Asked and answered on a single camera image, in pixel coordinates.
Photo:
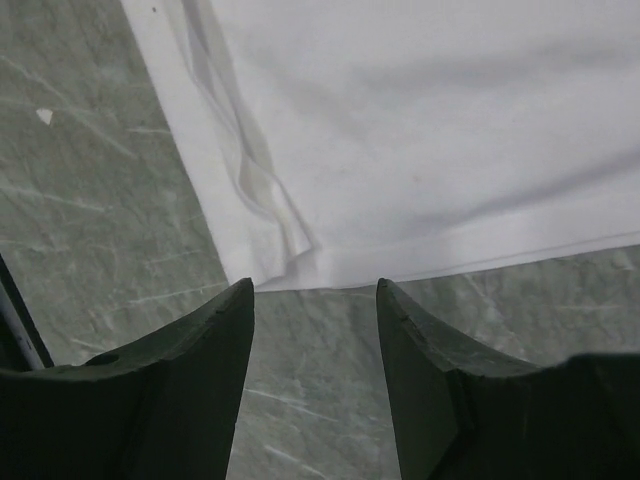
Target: white cloth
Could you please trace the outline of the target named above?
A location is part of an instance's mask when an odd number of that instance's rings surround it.
[[[122,0],[230,282],[640,243],[638,0]]]

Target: dark green object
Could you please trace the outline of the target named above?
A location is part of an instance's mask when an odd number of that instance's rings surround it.
[[[253,306],[243,280],[83,366],[0,370],[0,478],[224,479]]]
[[[28,372],[53,367],[51,356],[0,255],[0,368]]]
[[[539,368],[455,330],[388,280],[377,308],[403,480],[640,478],[640,355]]]

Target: floor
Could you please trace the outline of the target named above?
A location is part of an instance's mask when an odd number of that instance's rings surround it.
[[[0,0],[0,125],[0,248],[56,363],[225,288],[118,0]],[[639,268],[630,247],[403,286],[480,341],[552,364],[640,348]],[[374,287],[257,296],[228,478],[400,478]]]

